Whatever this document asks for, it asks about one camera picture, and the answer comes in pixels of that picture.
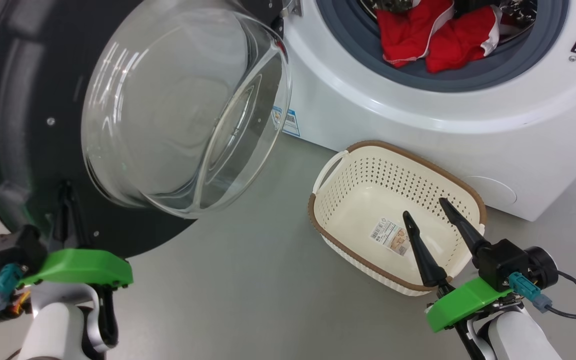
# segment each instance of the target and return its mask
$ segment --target washing machine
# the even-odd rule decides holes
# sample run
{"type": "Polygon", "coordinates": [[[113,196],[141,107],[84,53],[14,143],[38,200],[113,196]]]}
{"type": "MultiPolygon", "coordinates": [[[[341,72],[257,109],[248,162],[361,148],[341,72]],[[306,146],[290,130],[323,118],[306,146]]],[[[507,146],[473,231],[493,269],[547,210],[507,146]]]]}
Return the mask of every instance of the washing machine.
{"type": "Polygon", "coordinates": [[[537,5],[531,29],[490,57],[430,74],[382,59],[362,1],[302,0],[285,19],[291,132],[338,151],[395,144],[534,221],[576,178],[576,0],[537,5]]]}

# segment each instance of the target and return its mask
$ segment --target sticker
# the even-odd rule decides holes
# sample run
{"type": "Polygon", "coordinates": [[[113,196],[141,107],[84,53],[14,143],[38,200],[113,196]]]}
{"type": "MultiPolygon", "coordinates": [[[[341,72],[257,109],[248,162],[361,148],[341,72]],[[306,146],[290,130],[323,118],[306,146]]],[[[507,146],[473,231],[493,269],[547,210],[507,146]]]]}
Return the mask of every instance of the sticker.
{"type": "MultiPolygon", "coordinates": [[[[281,107],[273,106],[270,116],[272,116],[272,121],[274,121],[274,128],[277,129],[279,120],[282,118],[281,107]]],[[[295,114],[295,110],[293,109],[288,109],[286,121],[283,123],[283,132],[286,134],[294,135],[298,138],[302,137],[299,132],[299,125],[297,125],[297,114],[295,114]]]]}
{"type": "Polygon", "coordinates": [[[279,129],[279,121],[282,119],[282,109],[281,107],[272,107],[272,112],[270,112],[270,116],[272,117],[272,122],[274,123],[274,129],[279,129]]]}
{"type": "Polygon", "coordinates": [[[401,256],[406,255],[410,247],[406,230],[386,218],[378,221],[370,233],[370,238],[401,256]]]}

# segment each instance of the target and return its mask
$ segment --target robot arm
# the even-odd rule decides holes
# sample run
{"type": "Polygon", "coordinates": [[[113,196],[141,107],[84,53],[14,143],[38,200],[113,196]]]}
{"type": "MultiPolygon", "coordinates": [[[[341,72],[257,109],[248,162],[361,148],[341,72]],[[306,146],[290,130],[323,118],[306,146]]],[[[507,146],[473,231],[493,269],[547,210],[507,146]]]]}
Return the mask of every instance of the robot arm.
{"type": "Polygon", "coordinates": [[[67,183],[59,205],[47,246],[30,225],[0,235],[0,322],[34,316],[20,359],[101,360],[118,340],[113,293],[132,284],[133,271],[90,248],[67,183]]]}
{"type": "Polygon", "coordinates": [[[508,240],[491,244],[447,199],[439,202],[473,254],[479,277],[458,289],[449,285],[446,272],[423,243],[417,224],[404,212],[423,285],[438,289],[439,300],[426,310],[432,330],[455,329],[473,360],[560,360],[522,303],[523,296],[527,295],[533,304],[546,311],[544,308],[550,303],[544,301],[547,297],[541,295],[540,290],[558,281],[557,268],[550,255],[536,247],[521,250],[508,240]],[[521,282],[524,279],[533,287],[521,282]],[[493,316],[496,317],[480,331],[475,331],[476,322],[493,316]]]}

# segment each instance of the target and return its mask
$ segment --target cable connector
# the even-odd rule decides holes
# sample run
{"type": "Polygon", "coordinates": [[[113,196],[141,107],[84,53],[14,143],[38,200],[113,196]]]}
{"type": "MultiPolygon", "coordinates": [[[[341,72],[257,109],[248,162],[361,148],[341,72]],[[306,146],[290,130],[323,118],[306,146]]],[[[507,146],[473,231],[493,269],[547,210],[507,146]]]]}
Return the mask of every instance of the cable connector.
{"type": "Polygon", "coordinates": [[[24,271],[17,264],[7,264],[0,271],[0,311],[6,309],[24,271]]]}
{"type": "Polygon", "coordinates": [[[528,299],[532,305],[542,314],[548,312],[547,306],[552,306],[553,301],[542,294],[542,289],[519,272],[513,272],[508,276],[508,286],[517,294],[528,299]]]}

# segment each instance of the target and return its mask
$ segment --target laundry basket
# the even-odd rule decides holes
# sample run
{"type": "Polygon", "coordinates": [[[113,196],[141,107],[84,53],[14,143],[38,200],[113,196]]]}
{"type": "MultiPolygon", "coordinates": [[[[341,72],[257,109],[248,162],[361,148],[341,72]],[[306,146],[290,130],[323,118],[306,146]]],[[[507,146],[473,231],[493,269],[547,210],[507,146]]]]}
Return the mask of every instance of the laundry basket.
{"type": "Polygon", "coordinates": [[[407,296],[422,285],[402,214],[410,212],[423,243],[448,281],[471,253],[449,223],[439,198],[448,198],[483,234],[486,207],[466,183],[412,153],[382,141],[362,141],[336,154],[319,174],[308,214],[326,244],[380,283],[407,296]]]}

